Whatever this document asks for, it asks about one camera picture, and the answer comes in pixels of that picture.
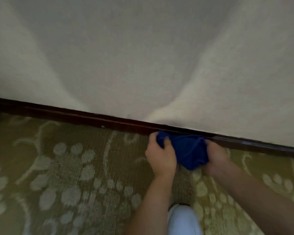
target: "blue cloth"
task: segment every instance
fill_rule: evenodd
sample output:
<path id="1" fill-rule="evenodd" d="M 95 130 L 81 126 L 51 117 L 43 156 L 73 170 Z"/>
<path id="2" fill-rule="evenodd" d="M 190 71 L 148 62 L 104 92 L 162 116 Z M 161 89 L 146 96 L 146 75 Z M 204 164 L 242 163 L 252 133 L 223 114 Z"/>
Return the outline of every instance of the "blue cloth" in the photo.
<path id="1" fill-rule="evenodd" d="M 169 137 L 175 150 L 176 161 L 188 170 L 195 170 L 205 165 L 209 159 L 205 138 L 197 135 L 173 135 L 159 131 L 157 143 L 164 148 L 164 140 Z"/>

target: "patterned carpet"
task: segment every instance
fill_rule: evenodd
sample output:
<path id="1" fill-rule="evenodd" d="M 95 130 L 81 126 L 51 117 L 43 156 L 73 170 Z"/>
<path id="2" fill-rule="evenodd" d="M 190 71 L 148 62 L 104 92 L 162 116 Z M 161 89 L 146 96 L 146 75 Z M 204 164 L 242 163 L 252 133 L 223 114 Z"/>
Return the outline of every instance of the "patterned carpet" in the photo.
<path id="1" fill-rule="evenodd" d="M 0 114 L 0 234 L 121 234 L 149 184 L 148 137 Z M 228 150 L 294 201 L 294 159 Z M 172 203 L 191 204 L 204 234 L 261 234 L 211 178 L 180 167 Z"/>

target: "forearm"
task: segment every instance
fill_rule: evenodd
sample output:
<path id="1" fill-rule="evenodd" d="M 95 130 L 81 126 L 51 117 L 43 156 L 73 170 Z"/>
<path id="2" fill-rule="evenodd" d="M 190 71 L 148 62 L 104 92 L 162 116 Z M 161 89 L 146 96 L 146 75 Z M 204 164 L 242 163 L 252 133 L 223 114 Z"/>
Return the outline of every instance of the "forearm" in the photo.
<path id="1" fill-rule="evenodd" d="M 294 234 L 292 201 L 276 194 L 231 161 L 220 166 L 212 176 L 265 234 Z"/>
<path id="2" fill-rule="evenodd" d="M 127 235 L 165 235 L 173 178 L 155 178 L 126 230 Z"/>

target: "person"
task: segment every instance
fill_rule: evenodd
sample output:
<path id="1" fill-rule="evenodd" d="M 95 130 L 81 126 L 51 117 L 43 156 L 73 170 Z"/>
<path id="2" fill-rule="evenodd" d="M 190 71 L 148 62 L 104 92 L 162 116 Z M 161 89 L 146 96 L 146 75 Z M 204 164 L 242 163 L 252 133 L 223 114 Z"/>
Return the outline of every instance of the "person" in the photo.
<path id="1" fill-rule="evenodd" d="M 201 230 L 194 211 L 187 205 L 174 205 L 168 212 L 176 156 L 168 138 L 164 149 L 150 134 L 145 152 L 154 179 L 128 225 L 127 235 L 199 235 Z M 206 140 L 209 162 L 203 170 L 212 176 L 248 213 L 263 233 L 294 235 L 294 202 L 273 192 L 248 175 L 227 157 L 224 148 Z"/>

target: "wall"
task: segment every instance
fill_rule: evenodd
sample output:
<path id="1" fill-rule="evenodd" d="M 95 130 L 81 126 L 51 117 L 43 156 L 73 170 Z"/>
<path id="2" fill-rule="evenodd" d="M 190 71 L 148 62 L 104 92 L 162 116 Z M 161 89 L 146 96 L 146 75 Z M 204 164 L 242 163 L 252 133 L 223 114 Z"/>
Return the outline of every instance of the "wall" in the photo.
<path id="1" fill-rule="evenodd" d="M 294 146 L 294 0 L 0 0 L 0 97 Z"/>

